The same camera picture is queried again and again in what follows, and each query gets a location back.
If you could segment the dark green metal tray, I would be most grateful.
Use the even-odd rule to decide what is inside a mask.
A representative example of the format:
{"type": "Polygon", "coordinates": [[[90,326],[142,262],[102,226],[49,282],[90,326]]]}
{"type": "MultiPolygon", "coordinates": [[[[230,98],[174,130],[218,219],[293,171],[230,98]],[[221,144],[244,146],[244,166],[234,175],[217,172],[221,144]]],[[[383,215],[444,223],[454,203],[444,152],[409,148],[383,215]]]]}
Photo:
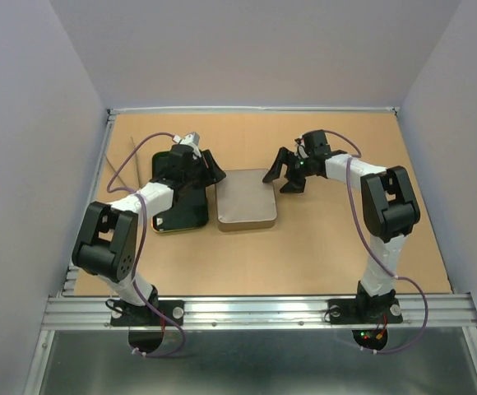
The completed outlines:
{"type": "MultiPolygon", "coordinates": [[[[151,178],[165,167],[167,151],[153,155],[151,178]]],[[[209,221],[206,188],[189,189],[173,195],[172,207],[152,217],[155,232],[175,232],[201,228],[209,221]]]]}

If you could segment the gold tin lid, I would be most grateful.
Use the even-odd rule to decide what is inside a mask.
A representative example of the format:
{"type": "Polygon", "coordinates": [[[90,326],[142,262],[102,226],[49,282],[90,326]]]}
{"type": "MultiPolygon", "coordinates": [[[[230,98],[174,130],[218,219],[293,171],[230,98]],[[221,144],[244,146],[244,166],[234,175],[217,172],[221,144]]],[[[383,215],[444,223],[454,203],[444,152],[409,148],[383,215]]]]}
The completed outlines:
{"type": "Polygon", "coordinates": [[[224,221],[259,221],[277,217],[273,183],[263,183],[268,169],[227,170],[215,186],[217,218],[224,221]]]}

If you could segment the metal serving tongs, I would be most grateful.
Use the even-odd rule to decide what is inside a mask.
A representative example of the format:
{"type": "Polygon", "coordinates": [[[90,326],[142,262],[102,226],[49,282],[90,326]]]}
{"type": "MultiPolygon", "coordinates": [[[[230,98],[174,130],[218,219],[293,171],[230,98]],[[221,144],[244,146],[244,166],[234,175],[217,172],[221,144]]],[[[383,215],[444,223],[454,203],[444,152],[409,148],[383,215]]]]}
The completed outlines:
{"type": "Polygon", "coordinates": [[[114,186],[115,187],[124,187],[124,188],[133,188],[142,186],[142,173],[139,165],[138,154],[135,153],[126,166],[115,174],[116,171],[120,168],[121,164],[126,160],[126,156],[116,156],[116,161],[112,161],[112,157],[109,154],[108,150],[104,154],[105,166],[109,170],[111,176],[114,176],[114,186]]]}

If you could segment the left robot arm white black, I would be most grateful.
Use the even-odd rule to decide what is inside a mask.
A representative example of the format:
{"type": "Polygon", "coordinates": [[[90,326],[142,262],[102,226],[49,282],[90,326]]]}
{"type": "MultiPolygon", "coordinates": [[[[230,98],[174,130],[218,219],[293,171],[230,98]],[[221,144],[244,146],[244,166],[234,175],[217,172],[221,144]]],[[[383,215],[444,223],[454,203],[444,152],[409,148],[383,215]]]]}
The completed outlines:
{"type": "Polygon", "coordinates": [[[226,177],[211,151],[179,143],[167,152],[167,162],[144,187],[111,203],[92,202],[86,208],[72,263],[97,276],[130,305],[141,324],[159,312],[157,289],[137,271],[143,249],[137,246],[138,227],[167,211],[186,194],[215,185],[226,177]]]}

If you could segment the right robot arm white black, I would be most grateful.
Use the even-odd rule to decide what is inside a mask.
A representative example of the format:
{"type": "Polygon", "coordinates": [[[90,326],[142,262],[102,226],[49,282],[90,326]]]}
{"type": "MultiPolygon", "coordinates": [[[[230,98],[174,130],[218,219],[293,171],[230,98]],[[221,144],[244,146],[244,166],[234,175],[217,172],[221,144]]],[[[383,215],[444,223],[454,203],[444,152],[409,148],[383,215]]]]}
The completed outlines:
{"type": "Polygon", "coordinates": [[[368,253],[355,297],[328,302],[331,323],[374,323],[380,318],[401,321],[396,302],[396,269],[407,237],[420,220],[420,209],[406,168],[371,165],[354,154],[332,150],[329,131],[306,132],[295,140],[295,149],[281,147],[263,183],[279,177],[286,182],[281,193],[303,193],[311,176],[342,182],[351,195],[359,191],[362,209],[353,210],[356,231],[368,253]]]}

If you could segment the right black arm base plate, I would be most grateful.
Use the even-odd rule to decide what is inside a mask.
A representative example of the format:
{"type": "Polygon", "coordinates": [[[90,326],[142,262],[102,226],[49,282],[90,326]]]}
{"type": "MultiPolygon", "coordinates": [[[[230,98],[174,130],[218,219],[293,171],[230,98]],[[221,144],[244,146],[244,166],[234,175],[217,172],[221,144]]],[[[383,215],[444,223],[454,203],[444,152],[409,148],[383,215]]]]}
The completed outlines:
{"type": "Polygon", "coordinates": [[[329,321],[335,325],[370,325],[384,323],[386,318],[388,324],[403,323],[402,314],[394,315],[391,311],[396,303],[397,300],[393,300],[392,303],[362,305],[355,299],[329,299],[329,321]]]}

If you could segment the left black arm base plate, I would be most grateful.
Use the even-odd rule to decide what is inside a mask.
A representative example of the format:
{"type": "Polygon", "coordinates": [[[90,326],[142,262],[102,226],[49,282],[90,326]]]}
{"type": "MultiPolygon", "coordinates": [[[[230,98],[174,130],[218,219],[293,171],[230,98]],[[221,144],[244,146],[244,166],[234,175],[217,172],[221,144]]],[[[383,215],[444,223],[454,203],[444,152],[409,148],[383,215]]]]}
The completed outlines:
{"type": "MultiPolygon", "coordinates": [[[[111,312],[110,325],[113,327],[169,326],[165,320],[145,305],[135,306],[115,299],[107,299],[104,304],[111,312]]],[[[160,300],[158,310],[176,324],[182,326],[184,305],[183,300],[160,300]]]]}

